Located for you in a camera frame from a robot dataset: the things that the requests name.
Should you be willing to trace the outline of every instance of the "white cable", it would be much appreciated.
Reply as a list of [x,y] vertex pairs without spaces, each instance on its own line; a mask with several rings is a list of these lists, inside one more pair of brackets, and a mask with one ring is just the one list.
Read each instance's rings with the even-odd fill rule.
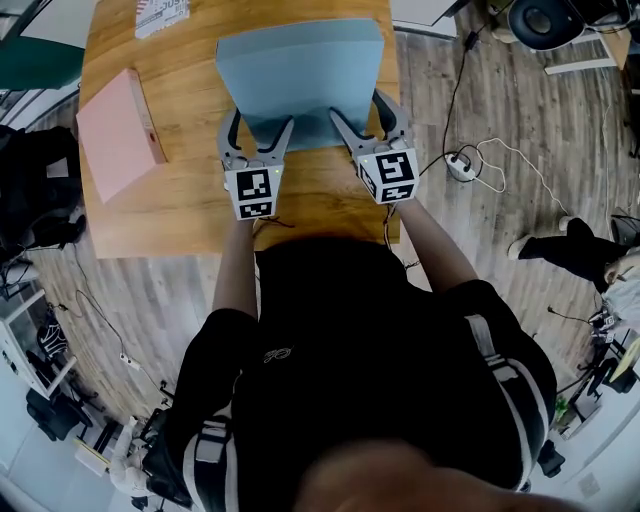
[[494,192],[497,192],[498,194],[502,194],[506,189],[507,189],[507,180],[504,174],[504,170],[502,169],[502,167],[498,167],[497,165],[491,165],[489,162],[487,162],[484,158],[482,158],[482,154],[480,153],[480,146],[482,146],[483,144],[489,144],[490,142],[499,142],[500,144],[502,144],[505,148],[507,148],[509,151],[513,151],[515,153],[518,153],[522,159],[527,162],[527,164],[529,164],[529,167],[531,167],[534,171],[536,171],[536,174],[538,176],[540,176],[540,180],[542,181],[542,186],[547,189],[547,192],[549,192],[549,195],[551,196],[551,199],[553,201],[555,201],[556,203],[558,203],[560,205],[560,208],[562,208],[562,211],[564,213],[566,213],[567,215],[569,215],[569,212],[567,211],[567,209],[562,205],[562,203],[560,202],[560,200],[553,195],[553,192],[551,191],[551,189],[547,186],[547,183],[544,181],[544,176],[542,175],[542,173],[536,168],[535,165],[533,165],[529,159],[524,156],[522,154],[522,151],[520,151],[519,149],[515,149],[512,147],[507,146],[504,141],[499,138],[499,137],[494,137],[493,139],[487,139],[487,140],[483,140],[482,142],[479,142],[476,145],[476,152],[478,153],[478,158],[482,161],[482,163],[484,165],[486,165],[487,167],[491,167],[492,169],[498,169],[500,171],[500,174],[502,174],[502,190],[496,190],[495,188],[493,188],[491,185],[485,183],[484,181],[482,181],[481,179],[478,178],[474,178],[476,181],[479,181],[480,183],[482,183],[484,186],[489,187],[491,190],[493,190]]
[[[604,70],[600,69],[602,72],[602,78],[607,83],[607,87],[605,89],[609,89],[607,80],[607,75],[605,75]],[[607,226],[607,231],[609,232],[609,240],[613,240],[613,233],[611,231],[611,222],[609,222],[609,144],[607,143],[607,114],[609,114],[609,110],[611,109],[611,104],[613,103],[613,93],[609,93],[609,105],[607,109],[604,111],[604,116],[602,117],[602,128],[600,132],[602,133],[602,143],[604,145],[604,165],[605,165],[605,183],[606,183],[606,198],[605,198],[605,207],[604,207],[604,223]]]

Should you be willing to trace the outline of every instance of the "desk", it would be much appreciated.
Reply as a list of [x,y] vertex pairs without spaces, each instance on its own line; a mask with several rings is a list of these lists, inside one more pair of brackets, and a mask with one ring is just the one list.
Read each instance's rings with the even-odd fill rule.
[[[80,106],[122,69],[136,69],[169,163],[104,205],[81,150],[85,204],[98,258],[221,252],[233,212],[215,137],[232,101],[214,63],[219,38],[303,21],[373,18],[385,39],[378,87],[399,98],[388,0],[192,0],[188,20],[139,41],[134,37],[135,9],[131,0],[101,0],[96,6]],[[372,123],[372,131],[379,130]],[[249,153],[247,139],[243,127],[239,143]],[[373,203],[345,148],[289,153],[286,166],[276,215],[296,227],[268,226],[256,240],[257,249],[312,235],[382,241],[386,209]],[[390,238],[399,240],[397,218]]]
[[[6,359],[6,362],[12,365],[13,371],[24,380],[30,388],[40,393],[43,397],[49,398],[78,359],[76,356],[72,356],[48,387],[42,383],[35,369],[29,363],[27,355],[25,354],[25,347],[23,347],[24,342],[21,343],[16,338],[11,328],[11,323],[26,313],[27,310],[40,299],[44,300],[44,290],[38,290],[22,302],[8,316],[0,318],[0,351],[3,352],[3,357]],[[32,330],[32,337],[35,340],[37,328],[34,326]]]

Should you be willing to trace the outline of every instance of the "power strip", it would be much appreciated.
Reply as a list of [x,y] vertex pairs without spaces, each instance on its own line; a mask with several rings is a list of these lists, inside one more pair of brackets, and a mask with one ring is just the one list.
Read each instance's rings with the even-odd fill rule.
[[130,358],[127,354],[125,354],[124,352],[120,353],[120,360],[128,365],[131,366],[131,368],[133,368],[134,370],[138,370],[140,371],[140,363],[138,361],[136,361],[135,359]]
[[465,162],[459,155],[448,154],[444,157],[447,167],[459,181],[473,181],[476,179],[476,171],[473,170],[471,164]]

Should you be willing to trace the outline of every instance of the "pink box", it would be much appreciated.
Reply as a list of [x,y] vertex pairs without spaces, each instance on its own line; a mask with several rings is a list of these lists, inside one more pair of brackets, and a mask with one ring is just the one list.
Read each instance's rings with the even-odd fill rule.
[[167,160],[138,73],[125,69],[76,116],[80,141],[103,203]]

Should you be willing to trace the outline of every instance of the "person's leg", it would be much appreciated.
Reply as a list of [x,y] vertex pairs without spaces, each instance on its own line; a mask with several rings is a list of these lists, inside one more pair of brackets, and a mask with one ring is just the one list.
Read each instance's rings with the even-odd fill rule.
[[598,292],[607,289],[605,267],[625,254],[618,244],[597,238],[583,221],[569,223],[568,236],[531,237],[518,254],[519,260],[542,258],[572,274],[591,281]]
[[567,224],[567,236],[571,238],[594,238],[595,235],[585,221],[579,217],[574,217]]

